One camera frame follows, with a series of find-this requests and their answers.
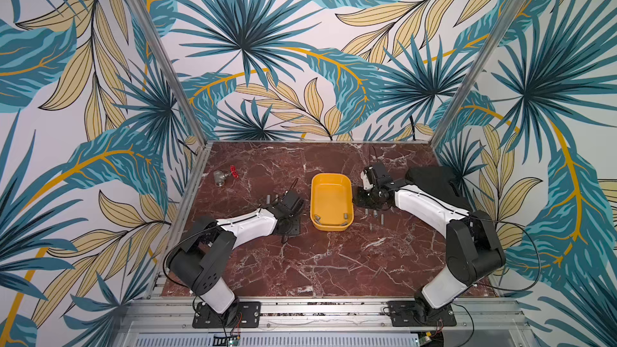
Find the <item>yellow plastic storage box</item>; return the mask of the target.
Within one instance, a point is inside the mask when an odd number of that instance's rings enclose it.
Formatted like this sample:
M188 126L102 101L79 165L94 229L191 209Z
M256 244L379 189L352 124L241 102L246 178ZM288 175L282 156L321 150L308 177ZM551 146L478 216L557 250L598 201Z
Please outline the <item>yellow plastic storage box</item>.
M319 231L345 231L353 223L353 194L350 179L340 173L316 174L311 183L310 218Z

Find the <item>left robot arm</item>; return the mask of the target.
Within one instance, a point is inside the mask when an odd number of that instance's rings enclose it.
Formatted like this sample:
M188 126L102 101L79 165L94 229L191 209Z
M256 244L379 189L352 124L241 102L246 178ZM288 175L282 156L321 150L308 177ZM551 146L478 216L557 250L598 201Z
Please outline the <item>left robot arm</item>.
M188 288L210 311L230 322L239 307L239 299L223 279L231 253L254 239L297 235L304 204L296 191L289 190L245 215L198 218L165 256L165 268L176 276L176 285Z

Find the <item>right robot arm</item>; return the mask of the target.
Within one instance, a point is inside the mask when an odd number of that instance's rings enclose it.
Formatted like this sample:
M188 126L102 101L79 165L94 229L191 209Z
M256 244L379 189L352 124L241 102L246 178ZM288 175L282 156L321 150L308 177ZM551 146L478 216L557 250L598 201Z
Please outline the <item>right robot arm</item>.
M382 162L361 172L353 203L372 210L395 207L427 223L446 242L445 266L416 293L424 312L441 310L478 281L505 266L505 252L493 220L472 210L445 166L410 168L395 179Z

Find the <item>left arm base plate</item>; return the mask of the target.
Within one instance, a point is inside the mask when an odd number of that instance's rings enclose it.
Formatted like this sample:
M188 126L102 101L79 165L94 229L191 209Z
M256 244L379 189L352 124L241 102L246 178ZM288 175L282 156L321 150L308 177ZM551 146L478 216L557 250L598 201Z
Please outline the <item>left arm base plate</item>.
M231 330L256 329L260 324L261 303L259 301L235 301L223 314L217 313L209 305L201 302L195 307L192 322L194 329L222 329Z

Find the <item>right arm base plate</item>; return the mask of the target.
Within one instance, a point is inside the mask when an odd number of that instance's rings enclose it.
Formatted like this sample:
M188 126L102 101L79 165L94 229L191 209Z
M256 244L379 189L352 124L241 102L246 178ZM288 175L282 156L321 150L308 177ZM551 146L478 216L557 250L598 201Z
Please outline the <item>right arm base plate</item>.
M434 309L415 300L391 300L387 302L387 316L393 327L453 327L456 318L451 305Z

